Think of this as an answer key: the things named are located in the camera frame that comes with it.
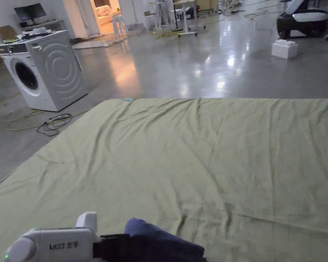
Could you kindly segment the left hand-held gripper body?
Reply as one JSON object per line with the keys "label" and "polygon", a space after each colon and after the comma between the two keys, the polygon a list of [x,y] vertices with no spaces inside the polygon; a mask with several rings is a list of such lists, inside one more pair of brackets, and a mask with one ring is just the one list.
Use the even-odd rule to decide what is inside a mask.
{"label": "left hand-held gripper body", "polygon": [[128,234],[97,235],[97,213],[81,214],[75,227],[31,229],[6,251],[6,262],[108,262],[128,245]]}

